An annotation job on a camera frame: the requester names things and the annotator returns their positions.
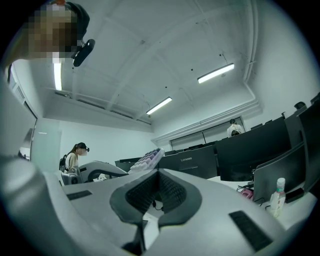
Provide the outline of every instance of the plastic bottle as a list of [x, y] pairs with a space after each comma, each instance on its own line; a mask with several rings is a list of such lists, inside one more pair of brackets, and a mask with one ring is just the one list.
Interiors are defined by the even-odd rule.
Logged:
[[285, 178], [278, 178], [276, 182], [276, 191], [271, 195], [270, 198], [270, 210], [269, 212], [275, 217], [279, 217], [286, 200], [285, 193]]

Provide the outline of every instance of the white ceiling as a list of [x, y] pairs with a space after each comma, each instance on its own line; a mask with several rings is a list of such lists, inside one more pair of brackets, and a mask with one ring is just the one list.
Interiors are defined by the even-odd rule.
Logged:
[[[251, 50], [246, 0], [73, 2], [90, 15], [84, 40], [96, 41], [80, 67], [72, 69], [72, 59], [62, 65], [62, 89], [73, 99], [152, 122], [202, 96], [218, 97], [213, 89], [221, 84], [242, 81]], [[198, 84], [198, 77], [229, 63], [235, 69], [224, 77]], [[36, 84], [54, 93], [52, 63], [31, 66]], [[148, 118], [149, 106], [169, 96], [171, 107]]]

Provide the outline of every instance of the white desk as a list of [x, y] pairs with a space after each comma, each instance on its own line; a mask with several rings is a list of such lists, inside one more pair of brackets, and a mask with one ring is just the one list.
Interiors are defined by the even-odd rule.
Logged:
[[[208, 181], [224, 184], [234, 190], [236, 190], [238, 186], [248, 184], [248, 181], [223, 181], [220, 180], [220, 176], [209, 178]], [[281, 215], [276, 220], [280, 222], [285, 230], [288, 230], [294, 224], [306, 220], [311, 214], [316, 202], [317, 198], [308, 192], [298, 200], [291, 203], [285, 203]], [[265, 207], [269, 205], [270, 203], [267, 201], [261, 205], [261, 208], [265, 209]]]

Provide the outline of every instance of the mesh padding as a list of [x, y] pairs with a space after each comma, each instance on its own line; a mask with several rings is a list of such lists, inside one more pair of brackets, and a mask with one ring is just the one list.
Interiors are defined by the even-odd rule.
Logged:
[[183, 186], [162, 173], [159, 173], [159, 193], [165, 214], [180, 206], [187, 197], [187, 191]]
[[142, 214], [146, 213], [158, 191], [157, 172], [125, 194], [126, 201]]

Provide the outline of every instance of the ceiling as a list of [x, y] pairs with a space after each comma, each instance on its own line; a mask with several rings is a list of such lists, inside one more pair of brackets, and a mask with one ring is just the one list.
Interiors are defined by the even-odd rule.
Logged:
[[[152, 122], [166, 107], [151, 118], [146, 112], [167, 97], [172, 110], [242, 81], [251, 50], [246, 0], [73, 2], [90, 16], [84, 40], [96, 42], [80, 67], [73, 69], [72, 59], [62, 65], [62, 92], [74, 100]], [[225, 76], [198, 84], [198, 77], [230, 63], [235, 68]], [[36, 84], [55, 93], [52, 63], [31, 66]]]

